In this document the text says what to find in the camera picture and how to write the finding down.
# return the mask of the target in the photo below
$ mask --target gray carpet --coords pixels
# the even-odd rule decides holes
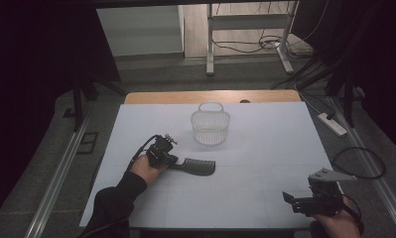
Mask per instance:
[[[272,83],[287,78],[281,63],[277,58],[272,57],[218,59],[213,77],[205,75],[205,65],[201,59],[156,58],[136,60],[136,64],[129,62],[126,59],[117,61],[122,82],[116,83],[129,92],[269,89]],[[305,60],[293,60],[296,69],[304,63]],[[324,85],[324,82],[319,82],[311,86],[309,91],[325,99],[321,91]],[[89,103],[92,105],[92,111],[85,130],[85,133],[97,135],[96,145],[91,154],[85,154],[91,149],[88,144],[78,148],[83,154],[77,154],[73,158],[42,237],[76,237],[81,231],[78,223],[89,197],[96,169],[104,154],[118,107],[124,101],[123,96],[112,90],[100,84],[96,84],[96,87],[99,97]],[[307,98],[319,110],[328,110],[317,99]],[[0,210],[0,237],[17,238],[26,234],[72,135],[73,118],[63,118],[67,108],[72,108],[70,92],[57,100],[55,117],[42,144]],[[317,113],[314,110],[309,110],[330,159],[340,150],[351,145],[347,137],[337,137],[316,118]],[[353,115],[356,130],[365,145],[385,160],[388,169],[385,179],[396,192],[396,147],[369,119],[359,102],[354,103]],[[364,173],[356,153],[348,153],[344,159],[344,164],[353,172]],[[362,210],[365,222],[364,237],[396,237],[395,223],[371,181],[342,182],[341,187],[358,202]],[[307,231],[298,231],[295,237],[305,238],[310,235]]]

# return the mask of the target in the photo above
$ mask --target person's arm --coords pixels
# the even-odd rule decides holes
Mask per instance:
[[[140,156],[116,187],[105,188],[96,194],[92,216],[79,237],[129,237],[127,217],[133,211],[133,202],[163,170],[151,168],[148,158]],[[111,228],[98,231],[111,224]]]
[[[343,202],[349,206],[349,200],[344,197]],[[322,226],[330,238],[359,238],[361,237],[358,226],[354,218],[346,211],[342,210],[335,216],[313,215]]]

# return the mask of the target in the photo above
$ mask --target basket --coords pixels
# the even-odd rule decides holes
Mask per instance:
[[[220,110],[202,110],[201,107],[205,104],[217,104],[220,106]],[[198,111],[192,114],[191,122],[195,139],[199,143],[206,146],[216,146],[226,138],[229,114],[223,110],[223,106],[219,102],[208,101],[200,104]]]

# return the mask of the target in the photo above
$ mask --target black comb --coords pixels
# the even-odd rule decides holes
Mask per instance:
[[[181,165],[171,165],[168,169],[183,171],[195,176],[210,176],[215,172],[215,161],[185,158]]]

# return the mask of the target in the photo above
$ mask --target power strip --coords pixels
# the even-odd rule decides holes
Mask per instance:
[[[346,134],[346,130],[343,129],[343,127],[337,124],[337,122],[335,122],[333,119],[329,120],[327,117],[328,115],[326,113],[322,113],[321,115],[318,116],[318,118],[321,119],[321,121],[323,121],[339,137]]]

